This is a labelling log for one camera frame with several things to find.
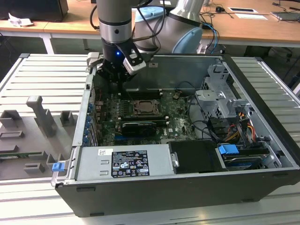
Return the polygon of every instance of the power supply label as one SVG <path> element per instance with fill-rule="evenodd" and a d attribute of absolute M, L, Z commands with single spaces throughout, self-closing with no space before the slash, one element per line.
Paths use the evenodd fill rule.
<path fill-rule="evenodd" d="M 112 152 L 112 177 L 149 176 L 147 151 Z"/>

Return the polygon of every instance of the blue clip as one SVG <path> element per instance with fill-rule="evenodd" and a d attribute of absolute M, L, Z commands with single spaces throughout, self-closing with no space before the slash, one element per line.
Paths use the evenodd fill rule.
<path fill-rule="evenodd" d="M 52 172 L 64 172 L 65 163 L 53 163 Z"/>
<path fill-rule="evenodd" d="M 239 150 L 235 144 L 222 144 L 219 147 L 221 154 L 239 154 Z"/>

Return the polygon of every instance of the wooden desk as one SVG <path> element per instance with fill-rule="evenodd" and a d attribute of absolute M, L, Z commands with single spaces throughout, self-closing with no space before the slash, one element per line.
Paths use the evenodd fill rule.
<path fill-rule="evenodd" d="M 227 12 L 227 7 L 254 8 L 260 14 L 269 14 L 271 11 L 283 11 L 273 6 L 276 0 L 214 0 L 215 4 L 222 4 Z M 299 8 L 299 3 L 282 1 L 282 6 L 289 10 L 289 7 Z M 101 39 L 98 31 L 90 25 L 90 12 L 95 6 L 90 0 L 68 0 L 69 12 L 63 22 L 34 22 L 35 26 L 17 28 L 7 21 L 0 21 L 0 32 L 5 36 L 40 37 L 43 39 L 48 53 L 55 53 L 51 44 L 51 38 L 78 38 L 84 39 L 87 48 L 87 39 Z M 215 11 L 216 6 L 204 7 L 202 11 Z M 278 22 L 272 15 L 265 15 L 268 20 L 239 19 L 235 14 L 215 15 L 213 25 L 220 33 L 220 44 L 228 45 L 259 45 L 259 46 L 280 46 L 300 47 L 300 24 L 297 22 Z M 98 15 L 93 16 L 95 25 L 98 25 Z M 212 39 L 211 30 L 204 30 L 202 45 Z"/>
<path fill-rule="evenodd" d="M 232 13 L 228 7 L 253 8 L 258 14 L 281 12 L 282 8 L 272 5 L 276 0 L 214 0 L 221 4 L 226 12 Z M 281 6 L 291 11 L 289 7 L 300 8 L 296 2 L 281 1 Z M 216 6 L 203 7 L 202 12 L 215 12 Z M 289 46 L 300 47 L 300 23 L 278 22 L 273 15 L 264 15 L 268 20 L 240 19 L 235 14 L 215 14 L 212 18 L 213 25 L 220 33 L 220 44 L 232 45 L 260 45 L 260 46 Z M 203 31 L 203 39 L 212 39 L 211 30 Z"/>

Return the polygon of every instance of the aluminum work table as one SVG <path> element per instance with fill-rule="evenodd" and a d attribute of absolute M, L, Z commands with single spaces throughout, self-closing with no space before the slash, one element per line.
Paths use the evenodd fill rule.
<path fill-rule="evenodd" d="M 0 84 L 0 113 L 16 109 L 32 116 L 30 95 L 41 95 L 43 106 L 59 115 L 78 114 L 83 94 L 86 55 L 31 54 L 19 58 Z M 300 102 L 263 63 L 233 57 L 293 139 L 300 144 Z M 277 189 L 259 202 L 166 210 L 116 216 L 79 218 L 50 184 L 51 178 L 0 181 L 2 225 L 254 225 L 299 224 L 300 183 Z"/>

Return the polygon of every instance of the blue cable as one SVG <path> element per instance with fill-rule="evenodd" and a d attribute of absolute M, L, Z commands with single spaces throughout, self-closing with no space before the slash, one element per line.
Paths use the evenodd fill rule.
<path fill-rule="evenodd" d="M 213 29 L 213 28 L 212 28 L 210 25 L 208 25 L 207 23 L 203 23 L 203 24 L 205 24 L 206 26 L 208 26 L 208 27 L 214 32 L 214 34 L 215 34 L 215 38 L 216 38 L 216 40 L 215 40 L 215 45 L 214 45 L 213 50 L 211 51 L 211 54 L 213 54 L 213 53 L 214 53 L 214 50 L 215 50 L 215 48 L 216 48 L 216 46 L 217 46 L 217 42 L 218 42 L 217 33 L 216 33 L 216 30 Z"/>

